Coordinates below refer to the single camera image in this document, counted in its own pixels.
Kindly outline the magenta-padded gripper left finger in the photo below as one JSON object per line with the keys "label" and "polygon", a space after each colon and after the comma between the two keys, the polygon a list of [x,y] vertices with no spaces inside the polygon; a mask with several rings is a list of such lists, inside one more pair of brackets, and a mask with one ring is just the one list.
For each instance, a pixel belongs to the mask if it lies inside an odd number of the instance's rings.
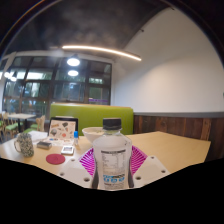
{"label": "magenta-padded gripper left finger", "polygon": [[84,188],[96,189],[98,187],[98,177],[95,175],[96,165],[93,149],[90,148],[84,154],[75,154],[58,175],[70,182]]}

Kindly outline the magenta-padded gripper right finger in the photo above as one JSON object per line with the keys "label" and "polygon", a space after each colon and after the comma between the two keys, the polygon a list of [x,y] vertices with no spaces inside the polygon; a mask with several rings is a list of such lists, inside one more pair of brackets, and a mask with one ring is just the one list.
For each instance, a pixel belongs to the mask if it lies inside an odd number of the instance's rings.
{"label": "magenta-padded gripper right finger", "polygon": [[132,147],[130,172],[134,188],[146,186],[170,174],[156,156],[147,156],[136,146]]}

